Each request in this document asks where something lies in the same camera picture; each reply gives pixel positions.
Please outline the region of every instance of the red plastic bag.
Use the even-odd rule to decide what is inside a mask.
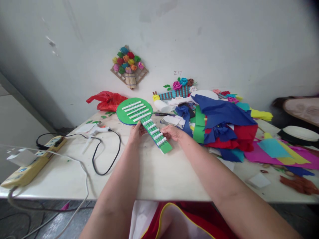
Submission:
[[[127,100],[127,98],[118,93],[102,91],[97,95],[88,98],[86,102],[91,103],[93,100],[101,101],[101,103],[99,103],[96,107],[98,110],[116,112],[119,104],[121,104],[124,100]]]

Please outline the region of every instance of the paper guitar craft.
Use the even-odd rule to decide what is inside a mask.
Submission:
[[[116,113],[123,124],[136,125],[140,120],[157,147],[164,154],[172,150],[172,146],[151,119],[153,108],[147,101],[141,98],[127,99],[117,107]]]

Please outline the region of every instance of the floor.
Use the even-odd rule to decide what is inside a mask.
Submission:
[[[41,207],[41,204],[45,208],[61,209],[68,201],[66,200],[40,200],[40,201],[24,201],[22,204],[31,207]],[[69,208],[76,208],[79,206],[80,201],[71,201]],[[85,204],[85,207],[89,209],[81,210],[77,213],[70,226],[60,238],[78,238],[84,225],[90,217],[92,212],[91,207],[95,205],[94,201],[89,201]],[[307,205],[302,204],[271,204],[271,206],[278,211],[278,213],[288,221],[288,223],[294,227],[305,239],[318,238],[319,229],[318,222],[319,216],[317,216]],[[46,222],[53,217],[55,213],[42,212],[23,212],[27,214],[21,214],[22,211],[11,207],[6,200],[0,199],[0,238],[2,239],[21,239],[24,237],[29,228],[29,219],[27,214],[31,218],[30,230],[37,228],[41,222]],[[2,219],[8,215],[16,214],[14,216]],[[72,216],[72,212],[61,213],[56,216],[50,223],[39,230],[38,234],[33,234],[28,239],[34,238],[47,238],[51,239],[57,236],[64,228],[65,224]]]

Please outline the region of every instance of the power strip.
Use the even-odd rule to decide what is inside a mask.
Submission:
[[[66,138],[63,136],[57,136],[52,138],[46,147],[49,147],[48,151],[57,152],[66,143]],[[54,154],[49,152],[38,151],[38,156],[33,163],[26,167],[20,167],[13,174],[11,174],[0,186],[11,189],[14,186],[24,187],[28,185],[38,175],[40,170],[49,162]]]

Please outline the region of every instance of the craft basket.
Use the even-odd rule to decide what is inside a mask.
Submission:
[[[136,87],[135,74],[125,73],[125,81],[127,88],[134,89]]]

